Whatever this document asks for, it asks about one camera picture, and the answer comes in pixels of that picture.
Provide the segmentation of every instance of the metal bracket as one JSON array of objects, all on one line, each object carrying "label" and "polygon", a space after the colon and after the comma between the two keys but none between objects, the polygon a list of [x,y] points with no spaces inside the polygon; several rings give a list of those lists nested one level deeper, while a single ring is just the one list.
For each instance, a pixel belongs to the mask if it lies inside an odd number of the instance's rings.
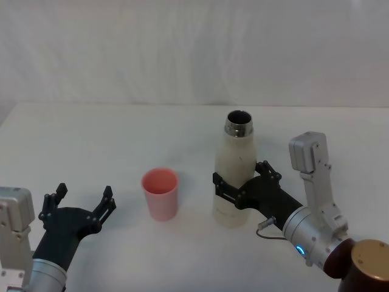
[{"label": "metal bracket", "polygon": [[27,189],[0,187],[0,289],[22,289],[30,282],[32,256],[28,234],[35,219]]},{"label": "metal bracket", "polygon": [[331,165],[328,162],[327,140],[324,133],[306,132],[289,143],[292,167],[304,180],[308,207],[333,236],[348,229],[346,218],[332,197]]}]

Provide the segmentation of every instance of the white bottle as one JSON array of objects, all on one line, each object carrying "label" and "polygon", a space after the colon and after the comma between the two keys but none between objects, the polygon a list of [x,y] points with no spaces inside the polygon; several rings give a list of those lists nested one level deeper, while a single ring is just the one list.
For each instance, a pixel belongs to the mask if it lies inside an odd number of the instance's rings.
[{"label": "white bottle", "polygon": [[[245,111],[232,111],[227,116],[224,137],[218,147],[215,172],[233,187],[240,188],[253,178],[256,164],[256,148],[253,141],[253,122]],[[213,196],[213,216],[222,226],[236,228],[249,217],[249,209],[238,210],[234,204]]]}]

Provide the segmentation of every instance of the tabletop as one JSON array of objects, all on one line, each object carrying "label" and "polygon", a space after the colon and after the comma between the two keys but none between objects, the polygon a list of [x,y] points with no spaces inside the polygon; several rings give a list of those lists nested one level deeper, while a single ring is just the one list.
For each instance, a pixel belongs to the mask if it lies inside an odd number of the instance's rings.
[{"label": "tabletop", "polygon": [[[0,127],[0,185],[26,187],[35,213],[58,184],[60,206],[93,210],[106,185],[117,209],[85,238],[68,271],[71,292],[337,291],[338,280],[308,268],[294,247],[255,235],[252,210],[237,229],[212,218],[216,144],[231,106],[20,103]],[[306,203],[288,142],[326,133],[334,200],[356,239],[389,242],[389,109],[240,106],[252,114],[258,160],[283,175],[282,188]],[[153,167],[180,179],[179,212],[168,222],[149,213],[140,186]],[[44,234],[32,225],[33,249]],[[275,228],[268,234],[280,234]]]}]

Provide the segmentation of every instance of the white wall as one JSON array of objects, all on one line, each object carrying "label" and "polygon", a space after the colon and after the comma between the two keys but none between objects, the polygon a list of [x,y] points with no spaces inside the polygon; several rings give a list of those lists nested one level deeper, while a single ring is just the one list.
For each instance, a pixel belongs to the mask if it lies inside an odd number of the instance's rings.
[{"label": "white wall", "polygon": [[17,100],[389,106],[387,0],[0,0]]}]

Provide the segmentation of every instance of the pink cup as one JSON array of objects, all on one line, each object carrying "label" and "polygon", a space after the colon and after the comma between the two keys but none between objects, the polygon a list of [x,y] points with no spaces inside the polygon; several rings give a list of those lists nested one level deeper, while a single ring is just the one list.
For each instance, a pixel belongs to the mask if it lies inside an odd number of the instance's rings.
[{"label": "pink cup", "polygon": [[178,210],[178,176],[171,169],[159,167],[147,172],[142,178],[150,215],[157,221],[167,221]]}]

